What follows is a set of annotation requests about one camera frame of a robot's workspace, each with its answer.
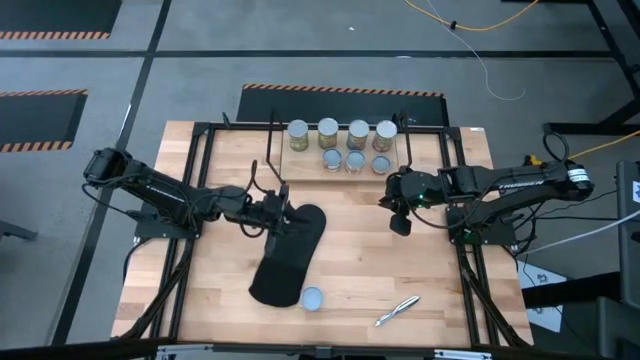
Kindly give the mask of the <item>black desk leg frame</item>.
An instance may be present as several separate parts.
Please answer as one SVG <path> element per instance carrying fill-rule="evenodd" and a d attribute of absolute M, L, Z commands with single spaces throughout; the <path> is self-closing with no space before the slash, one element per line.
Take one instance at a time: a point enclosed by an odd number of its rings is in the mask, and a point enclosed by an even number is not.
<path fill-rule="evenodd" d="M 605 119 L 596 123 L 562 123 L 549 122 L 544 124 L 544 131 L 557 132 L 563 135 L 627 135 L 640 131 L 640 123 L 631 124 L 633 117 L 640 115 L 640 64 L 630 65 L 621 48 L 618 46 L 613 33 L 609 29 L 603 15 L 594 0 L 587 0 L 586 5 L 599 28 L 609 53 L 622 71 L 632 93 L 632 99 L 611 113 Z"/>

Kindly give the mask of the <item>mango tin can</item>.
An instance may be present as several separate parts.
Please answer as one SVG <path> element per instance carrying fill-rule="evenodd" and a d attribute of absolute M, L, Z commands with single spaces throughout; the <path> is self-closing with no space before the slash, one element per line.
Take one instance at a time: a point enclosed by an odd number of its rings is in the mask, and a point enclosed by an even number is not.
<path fill-rule="evenodd" d="M 337 134 L 339 124 L 334 118 L 323 118 L 317 125 L 318 145 L 321 149 L 329 149 L 337 146 Z"/>

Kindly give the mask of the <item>short tin red teal label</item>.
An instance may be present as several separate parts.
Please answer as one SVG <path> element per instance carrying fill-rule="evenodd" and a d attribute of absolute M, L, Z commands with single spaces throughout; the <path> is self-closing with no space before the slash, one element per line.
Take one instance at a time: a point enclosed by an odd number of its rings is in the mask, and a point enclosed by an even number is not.
<path fill-rule="evenodd" d="M 349 174 L 359 174 L 366 164 L 365 155 L 358 150 L 352 150 L 347 154 L 345 160 L 345 169 Z"/>

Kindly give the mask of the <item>dark grey equipment cabinet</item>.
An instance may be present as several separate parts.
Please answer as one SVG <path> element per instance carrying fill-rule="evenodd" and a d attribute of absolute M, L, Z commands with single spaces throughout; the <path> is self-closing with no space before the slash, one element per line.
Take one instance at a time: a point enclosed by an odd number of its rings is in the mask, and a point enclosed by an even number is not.
<path fill-rule="evenodd" d="M 616 165 L 620 299 L 597 300 L 597 349 L 613 360 L 640 360 L 640 161 Z"/>

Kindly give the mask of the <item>tomatoes tin can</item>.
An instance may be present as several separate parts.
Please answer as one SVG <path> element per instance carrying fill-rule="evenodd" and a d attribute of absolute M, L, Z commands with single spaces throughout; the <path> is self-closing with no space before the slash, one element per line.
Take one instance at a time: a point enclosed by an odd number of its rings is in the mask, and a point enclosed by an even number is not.
<path fill-rule="evenodd" d="M 369 135 L 369 124 L 361 119 L 355 119 L 349 124 L 346 145 L 350 150 L 363 150 Z"/>

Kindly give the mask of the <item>peaches tin can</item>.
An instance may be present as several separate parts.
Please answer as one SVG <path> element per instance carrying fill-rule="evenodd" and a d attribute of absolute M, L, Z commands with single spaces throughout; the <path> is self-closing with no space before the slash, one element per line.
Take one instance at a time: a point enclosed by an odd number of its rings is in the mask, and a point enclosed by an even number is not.
<path fill-rule="evenodd" d="M 387 152 L 390 150 L 396 135 L 396 124 L 391 120 L 382 120 L 376 125 L 372 147 L 377 152 Z"/>

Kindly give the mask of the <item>black floor mat hazard stripe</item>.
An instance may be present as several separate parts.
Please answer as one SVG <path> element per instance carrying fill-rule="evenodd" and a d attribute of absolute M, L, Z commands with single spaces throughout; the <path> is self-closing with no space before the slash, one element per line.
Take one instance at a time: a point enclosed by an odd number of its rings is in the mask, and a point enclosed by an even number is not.
<path fill-rule="evenodd" d="M 122 0 L 0 0 L 0 40 L 104 40 Z"/>
<path fill-rule="evenodd" d="M 0 153 L 73 146 L 87 89 L 0 92 Z"/>

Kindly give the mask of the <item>mixed fruit tin can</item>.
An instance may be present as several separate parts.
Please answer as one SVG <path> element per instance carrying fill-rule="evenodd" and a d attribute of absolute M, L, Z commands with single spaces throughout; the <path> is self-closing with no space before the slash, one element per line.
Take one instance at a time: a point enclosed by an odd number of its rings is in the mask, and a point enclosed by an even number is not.
<path fill-rule="evenodd" d="M 323 293 L 318 287 L 309 286 L 301 294 L 301 305 L 307 311 L 318 311 L 323 304 Z"/>

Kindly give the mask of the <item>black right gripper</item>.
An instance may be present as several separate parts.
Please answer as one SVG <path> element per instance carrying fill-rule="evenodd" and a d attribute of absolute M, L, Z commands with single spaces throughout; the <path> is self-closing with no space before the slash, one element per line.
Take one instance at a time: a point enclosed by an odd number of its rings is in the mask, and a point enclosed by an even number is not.
<path fill-rule="evenodd" d="M 385 194 L 379 206 L 391 211 L 409 211 L 416 208 L 442 205 L 446 192 L 439 176 L 421 171 L 397 171 L 385 181 Z"/>

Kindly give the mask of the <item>tin can with green label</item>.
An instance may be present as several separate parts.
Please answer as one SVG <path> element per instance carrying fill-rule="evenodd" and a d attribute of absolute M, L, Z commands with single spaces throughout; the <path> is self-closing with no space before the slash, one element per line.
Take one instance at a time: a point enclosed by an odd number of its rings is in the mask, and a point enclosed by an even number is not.
<path fill-rule="evenodd" d="M 308 124 L 301 119 L 291 121 L 287 127 L 289 146 L 293 151 L 302 152 L 308 149 Z"/>

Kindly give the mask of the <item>black oven mitt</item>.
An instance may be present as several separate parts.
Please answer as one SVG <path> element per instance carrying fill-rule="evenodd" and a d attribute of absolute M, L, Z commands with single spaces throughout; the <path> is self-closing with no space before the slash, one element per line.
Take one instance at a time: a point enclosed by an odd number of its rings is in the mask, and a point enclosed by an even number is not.
<path fill-rule="evenodd" d="M 326 222 L 321 208 L 305 204 L 295 209 L 288 223 L 269 238 L 270 244 L 248 289 L 256 301 L 279 308 L 298 303 Z"/>

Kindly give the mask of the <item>wooden shelf with black brackets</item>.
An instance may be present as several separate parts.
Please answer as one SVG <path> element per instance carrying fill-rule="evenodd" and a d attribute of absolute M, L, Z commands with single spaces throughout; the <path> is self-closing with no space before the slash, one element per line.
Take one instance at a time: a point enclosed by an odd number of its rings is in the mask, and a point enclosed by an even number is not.
<path fill-rule="evenodd" d="M 337 134 L 337 146 L 334 148 L 338 149 L 342 154 L 341 168 L 337 172 L 329 172 L 323 166 L 323 153 L 326 149 L 321 149 L 318 145 L 317 125 L 319 121 L 316 123 L 305 121 L 308 124 L 309 146 L 305 151 L 296 152 L 293 151 L 289 146 L 289 135 L 287 132 L 287 127 L 291 121 L 287 124 L 279 123 L 277 121 L 277 114 L 272 114 L 271 129 L 273 131 L 280 130 L 282 132 L 282 146 L 279 168 L 279 176 L 282 180 L 286 182 L 382 182 L 387 175 L 399 169 L 397 139 L 400 132 L 400 122 L 398 120 L 391 120 L 397 126 L 397 135 L 394 137 L 393 144 L 390 150 L 387 152 L 377 152 L 372 147 L 376 125 L 382 120 L 374 124 L 370 124 L 367 122 L 369 124 L 370 131 L 366 141 L 366 147 L 363 150 L 358 150 L 365 155 L 366 164 L 363 170 L 357 175 L 349 174 L 345 169 L 345 160 L 347 154 L 352 151 L 346 145 L 349 124 L 352 121 L 347 124 L 341 124 L 337 121 L 339 124 L 339 131 Z M 391 160 L 391 169 L 385 175 L 376 175 L 372 171 L 371 161 L 378 155 L 386 156 Z"/>

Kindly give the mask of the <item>black aluminium table frame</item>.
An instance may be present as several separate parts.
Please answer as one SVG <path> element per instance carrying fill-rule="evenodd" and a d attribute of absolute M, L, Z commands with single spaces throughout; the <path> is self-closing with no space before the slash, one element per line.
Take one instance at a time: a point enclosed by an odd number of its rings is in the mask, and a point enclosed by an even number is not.
<path fill-rule="evenodd" d="M 160 172 L 181 179 L 195 122 L 166 124 L 155 161 Z M 279 181 L 265 161 L 268 125 L 217 126 L 206 186 L 246 186 L 250 166 L 266 189 Z M 195 241 L 177 340 L 238 345 L 279 344 L 372 347 L 470 345 L 469 321 L 454 246 L 446 231 L 413 220 L 411 235 L 389 229 L 392 213 L 379 207 L 385 177 L 369 165 L 358 175 L 327 172 L 320 155 L 313 175 L 326 181 L 290 182 L 295 207 L 314 204 L 327 217 L 305 286 L 323 294 L 321 307 L 274 308 L 248 292 L 263 256 L 266 236 L 250 239 L 239 226 L 219 220 L 203 226 Z M 131 256 L 111 335 L 122 335 L 156 296 L 169 241 L 149 240 Z M 515 262 L 500 247 L 482 247 L 492 300 L 509 324 L 532 343 Z M 385 325 L 375 320 L 410 296 L 421 300 Z"/>

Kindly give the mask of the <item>silver pen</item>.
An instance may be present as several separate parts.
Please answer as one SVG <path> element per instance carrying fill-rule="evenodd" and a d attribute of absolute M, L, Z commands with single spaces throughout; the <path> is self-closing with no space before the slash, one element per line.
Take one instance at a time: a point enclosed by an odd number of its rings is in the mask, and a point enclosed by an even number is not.
<path fill-rule="evenodd" d="M 420 296 L 417 296 L 417 295 L 414 295 L 414 296 L 411 296 L 411 297 L 407 298 L 406 300 L 404 300 L 403 302 L 398 304 L 393 310 L 391 310 L 390 312 L 388 312 L 388 313 L 382 315 L 381 317 L 379 317 L 375 321 L 374 326 L 375 327 L 382 326 L 384 323 L 386 323 L 387 321 L 389 321 L 393 317 L 395 317 L 395 316 L 407 311 L 408 309 L 410 309 L 412 306 L 414 306 L 419 301 L 420 301 Z"/>

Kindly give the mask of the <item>white paper sheet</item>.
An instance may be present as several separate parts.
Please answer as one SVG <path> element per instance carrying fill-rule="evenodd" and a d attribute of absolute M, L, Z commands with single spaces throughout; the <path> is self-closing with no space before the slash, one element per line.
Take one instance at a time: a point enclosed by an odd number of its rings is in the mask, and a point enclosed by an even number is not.
<path fill-rule="evenodd" d="M 530 265 L 525 261 L 517 261 L 518 279 L 522 290 L 557 283 L 564 283 L 567 278 L 549 270 Z M 527 309 L 527 318 L 530 324 L 542 327 L 546 330 L 560 333 L 568 330 L 563 316 L 563 306 L 557 305 L 545 308 Z"/>

